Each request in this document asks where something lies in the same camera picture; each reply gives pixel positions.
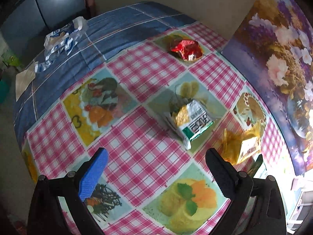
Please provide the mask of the red foil candy packet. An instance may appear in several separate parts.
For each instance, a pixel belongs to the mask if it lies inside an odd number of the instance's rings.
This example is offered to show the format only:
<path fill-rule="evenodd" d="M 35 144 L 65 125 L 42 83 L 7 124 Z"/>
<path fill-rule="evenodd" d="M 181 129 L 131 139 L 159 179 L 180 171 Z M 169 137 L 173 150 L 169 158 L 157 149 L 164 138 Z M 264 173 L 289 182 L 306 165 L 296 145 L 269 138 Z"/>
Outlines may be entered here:
<path fill-rule="evenodd" d="M 176 38 L 167 44 L 168 52 L 182 61 L 196 61 L 203 57 L 200 44 L 192 39 Z"/>

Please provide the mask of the dark television screen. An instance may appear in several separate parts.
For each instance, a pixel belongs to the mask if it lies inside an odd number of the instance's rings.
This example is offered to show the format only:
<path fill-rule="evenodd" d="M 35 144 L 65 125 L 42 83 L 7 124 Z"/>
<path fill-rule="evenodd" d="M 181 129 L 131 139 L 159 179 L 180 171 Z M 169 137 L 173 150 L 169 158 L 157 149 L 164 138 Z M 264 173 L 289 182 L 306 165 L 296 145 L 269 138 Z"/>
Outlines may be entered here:
<path fill-rule="evenodd" d="M 13 54 L 31 62 L 44 49 L 47 34 L 71 20 L 88 18 L 85 0 L 19 0 L 1 21 L 1 34 Z"/>

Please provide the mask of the pink checkered tablecloth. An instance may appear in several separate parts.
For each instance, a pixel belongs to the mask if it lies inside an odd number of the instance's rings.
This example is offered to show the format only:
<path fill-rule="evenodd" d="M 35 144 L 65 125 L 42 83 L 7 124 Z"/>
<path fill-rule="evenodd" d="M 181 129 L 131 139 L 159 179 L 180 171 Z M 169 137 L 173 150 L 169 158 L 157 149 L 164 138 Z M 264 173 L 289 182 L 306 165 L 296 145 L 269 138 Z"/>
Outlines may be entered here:
<path fill-rule="evenodd" d="M 197 41 L 204 55 L 182 61 L 172 39 Z M 100 147 L 109 161 L 87 201 L 106 234 L 209 234 L 229 205 L 205 164 L 222 149 L 224 129 L 239 133 L 253 120 L 242 100 L 264 114 L 265 167 L 283 175 L 288 149 L 269 110 L 221 55 L 225 40 L 199 22 L 172 28 L 126 48 L 75 82 L 26 132 L 21 145 L 32 179 L 57 178 Z M 192 95 L 214 114 L 214 124 L 186 150 L 162 114 Z"/>

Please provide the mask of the green white cracker packet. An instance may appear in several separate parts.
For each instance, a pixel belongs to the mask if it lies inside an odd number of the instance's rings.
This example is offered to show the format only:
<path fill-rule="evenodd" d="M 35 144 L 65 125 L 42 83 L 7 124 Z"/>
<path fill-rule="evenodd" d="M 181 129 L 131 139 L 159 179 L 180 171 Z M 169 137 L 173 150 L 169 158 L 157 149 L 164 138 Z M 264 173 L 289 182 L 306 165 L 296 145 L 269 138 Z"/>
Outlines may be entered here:
<path fill-rule="evenodd" d="M 177 111 L 164 112 L 163 117 L 169 127 L 181 138 L 186 150 L 190 150 L 191 142 L 214 124 L 214 119 L 206 107 L 195 99 L 191 99 Z"/>

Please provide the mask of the white paper sheet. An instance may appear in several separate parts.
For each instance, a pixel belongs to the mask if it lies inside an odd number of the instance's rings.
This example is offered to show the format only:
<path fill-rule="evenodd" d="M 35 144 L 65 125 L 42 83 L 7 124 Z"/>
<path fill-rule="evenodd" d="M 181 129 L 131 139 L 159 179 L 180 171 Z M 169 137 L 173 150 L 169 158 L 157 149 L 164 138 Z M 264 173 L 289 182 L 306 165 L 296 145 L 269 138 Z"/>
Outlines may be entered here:
<path fill-rule="evenodd" d="M 25 92 L 29 84 L 35 79 L 36 73 L 34 69 L 28 68 L 16 75 L 15 78 L 15 99 L 19 100 L 21 95 Z"/>

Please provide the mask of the yellow soft bread packet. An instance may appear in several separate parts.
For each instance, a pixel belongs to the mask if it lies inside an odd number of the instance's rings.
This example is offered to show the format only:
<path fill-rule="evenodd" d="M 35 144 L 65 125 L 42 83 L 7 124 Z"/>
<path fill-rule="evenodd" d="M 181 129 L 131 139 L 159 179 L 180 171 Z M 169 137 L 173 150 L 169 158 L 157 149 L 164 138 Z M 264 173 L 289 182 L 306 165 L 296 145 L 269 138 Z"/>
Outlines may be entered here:
<path fill-rule="evenodd" d="M 252 128 L 238 134 L 224 129 L 222 158 L 232 165 L 238 165 L 259 152 L 261 128 L 260 121 L 257 121 Z"/>

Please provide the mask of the floral painting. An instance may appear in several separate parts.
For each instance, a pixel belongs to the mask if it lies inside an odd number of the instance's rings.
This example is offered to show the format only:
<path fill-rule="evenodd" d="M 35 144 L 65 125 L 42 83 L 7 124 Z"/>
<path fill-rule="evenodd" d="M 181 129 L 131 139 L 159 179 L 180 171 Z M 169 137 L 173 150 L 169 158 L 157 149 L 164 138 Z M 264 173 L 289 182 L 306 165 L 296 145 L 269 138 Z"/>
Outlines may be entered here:
<path fill-rule="evenodd" d="M 294 171 L 312 168 L 312 14 L 301 0 L 255 0 L 222 55 L 275 119 Z"/>

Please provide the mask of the crumpled blue white wrapper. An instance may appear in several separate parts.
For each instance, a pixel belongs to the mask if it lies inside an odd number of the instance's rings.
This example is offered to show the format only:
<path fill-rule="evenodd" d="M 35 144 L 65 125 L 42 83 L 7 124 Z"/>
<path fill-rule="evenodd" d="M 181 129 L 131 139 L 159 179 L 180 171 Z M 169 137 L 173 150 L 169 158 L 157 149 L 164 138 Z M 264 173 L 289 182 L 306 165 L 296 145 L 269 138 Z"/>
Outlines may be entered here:
<path fill-rule="evenodd" d="M 35 62 L 34 72 L 41 73 L 50 67 L 60 55 L 69 55 L 88 29 L 87 20 L 82 16 L 49 33 L 45 37 L 45 61 Z"/>

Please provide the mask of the white shelf unit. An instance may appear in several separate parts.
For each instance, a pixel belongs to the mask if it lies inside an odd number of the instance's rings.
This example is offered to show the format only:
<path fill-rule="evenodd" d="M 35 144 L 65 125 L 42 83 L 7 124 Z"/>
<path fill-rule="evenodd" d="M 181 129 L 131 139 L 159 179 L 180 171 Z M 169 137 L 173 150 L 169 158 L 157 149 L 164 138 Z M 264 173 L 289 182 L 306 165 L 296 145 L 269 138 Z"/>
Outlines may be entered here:
<path fill-rule="evenodd" d="M 294 178 L 291 192 L 292 205 L 286 214 L 287 234 L 312 234 L 312 178 Z"/>

